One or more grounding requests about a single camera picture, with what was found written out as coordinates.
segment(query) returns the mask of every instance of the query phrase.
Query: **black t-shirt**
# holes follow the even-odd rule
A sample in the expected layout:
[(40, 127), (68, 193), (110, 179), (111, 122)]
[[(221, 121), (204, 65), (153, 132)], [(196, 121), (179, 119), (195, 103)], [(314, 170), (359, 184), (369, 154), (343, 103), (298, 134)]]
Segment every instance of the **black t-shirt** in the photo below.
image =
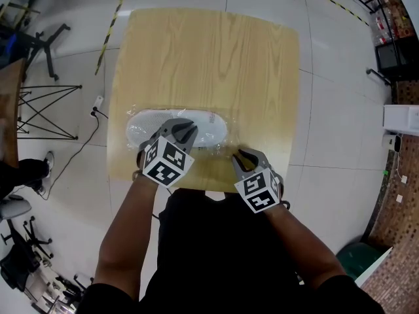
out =
[(88, 287), (78, 314), (164, 310), (383, 313), (348, 276), (316, 291), (299, 285), (292, 261), (263, 213), (239, 195), (214, 202), (175, 191), (160, 215), (157, 271), (138, 303), (103, 284)]

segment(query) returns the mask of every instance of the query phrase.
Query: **white tiled floor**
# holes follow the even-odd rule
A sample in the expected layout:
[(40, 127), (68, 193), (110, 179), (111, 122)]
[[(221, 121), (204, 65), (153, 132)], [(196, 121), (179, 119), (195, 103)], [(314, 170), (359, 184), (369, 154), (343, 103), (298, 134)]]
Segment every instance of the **white tiled floor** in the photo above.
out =
[[(336, 0), (366, 21), (368, 13), (351, 0)], [(387, 152), (381, 147), (383, 104), (390, 95), (367, 67), (376, 67), (369, 28), (326, 0), (124, 0), (113, 28), (105, 59), (97, 76), (96, 62), (118, 0), (41, 0), (43, 13), (31, 32), (53, 32), (62, 22), (71, 26), (54, 43), (54, 68), (58, 84), (82, 84), (70, 96), (45, 111), (78, 141), (19, 142), (20, 158), (42, 158), (48, 150), (56, 155), (56, 178), (69, 157), (96, 127), (90, 108), (97, 95), (105, 96), (107, 114), (113, 71), (124, 28), (131, 10), (152, 7), (195, 7), (247, 14), (293, 27), (300, 40), (300, 101), (297, 131), (285, 178), (285, 199), (292, 212), (334, 251), (360, 236), (369, 220), (385, 168)], [(46, 63), (31, 66), (26, 84), (53, 84)], [(39, 89), (31, 95), (45, 94)], [(34, 101), (35, 108), (48, 98)], [(32, 112), (24, 109), (23, 118)], [(34, 121), (51, 128), (46, 122)], [(45, 136), (36, 128), (31, 134)], [(100, 242), (129, 188), (129, 182), (110, 180), (106, 170), (107, 121), (76, 156), (55, 184), (48, 201), (30, 189), (19, 193), (33, 207), (30, 214), (14, 220), (21, 226), (30, 215), (37, 229), (52, 237), (55, 270), (71, 278), (75, 273), (92, 276)], [(164, 208), (168, 192), (159, 189), (155, 213)], [(0, 229), (7, 233), (5, 222)], [(149, 252), (145, 260), (141, 293), (156, 268), (158, 223), (153, 220)], [(2, 253), (7, 247), (0, 245)], [(0, 279), (0, 297), (8, 291)]]

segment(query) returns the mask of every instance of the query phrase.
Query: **wooden table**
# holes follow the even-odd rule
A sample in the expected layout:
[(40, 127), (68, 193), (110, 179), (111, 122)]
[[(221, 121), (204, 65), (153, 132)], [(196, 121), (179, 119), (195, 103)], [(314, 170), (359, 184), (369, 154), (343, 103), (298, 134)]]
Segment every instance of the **wooden table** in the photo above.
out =
[(0, 70), (0, 118), (7, 120), (5, 129), (4, 163), (18, 167), (17, 119), (20, 85), (24, 76), (25, 60), (18, 60)]
[(298, 103), (296, 31), (271, 22), (200, 9), (131, 13), (113, 80), (108, 172), (131, 180), (137, 150), (127, 147), (128, 111), (207, 109), (227, 118), (230, 152), (195, 163), (176, 186), (235, 192), (230, 155), (238, 145), (263, 151), (285, 178)]

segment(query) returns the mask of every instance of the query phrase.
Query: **person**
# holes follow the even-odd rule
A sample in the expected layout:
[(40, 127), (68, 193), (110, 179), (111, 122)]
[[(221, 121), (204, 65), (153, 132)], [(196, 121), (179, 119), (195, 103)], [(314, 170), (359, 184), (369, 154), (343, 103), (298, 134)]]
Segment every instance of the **person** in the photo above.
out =
[(284, 205), (254, 213), (239, 194), (213, 201), (183, 188), (158, 216), (157, 269), (138, 301), (157, 187), (141, 172), (134, 179), (103, 239), (78, 314), (383, 313)]
[(5, 119), (0, 119), (0, 200), (10, 194), (16, 186), (21, 185), (31, 187), (36, 193), (43, 195), (45, 188), (42, 180), (50, 177), (54, 166), (54, 154), (48, 151), (43, 161), (29, 158), (20, 160), (18, 168), (4, 163), (3, 141), (6, 124)]

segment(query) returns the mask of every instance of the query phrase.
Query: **black pants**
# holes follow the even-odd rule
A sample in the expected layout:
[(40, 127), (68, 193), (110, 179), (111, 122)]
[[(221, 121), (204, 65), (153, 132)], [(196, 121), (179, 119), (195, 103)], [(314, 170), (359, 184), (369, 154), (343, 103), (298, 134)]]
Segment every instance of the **black pants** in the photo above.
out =
[(25, 185), (38, 191), (48, 173), (48, 164), (42, 160), (21, 160), (17, 169), (0, 162), (0, 199), (12, 192), (15, 186)]

